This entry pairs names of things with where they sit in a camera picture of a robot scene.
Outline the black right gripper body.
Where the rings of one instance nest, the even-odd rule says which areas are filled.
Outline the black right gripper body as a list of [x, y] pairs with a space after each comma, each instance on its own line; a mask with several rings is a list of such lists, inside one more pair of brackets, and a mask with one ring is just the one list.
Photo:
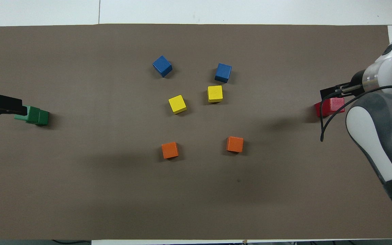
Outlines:
[[352, 94], [362, 94], [365, 92], [365, 90], [363, 88], [363, 83], [362, 83], [364, 73], [365, 73], [365, 70], [358, 71], [351, 78], [350, 86], [353, 87], [353, 90], [351, 91]]

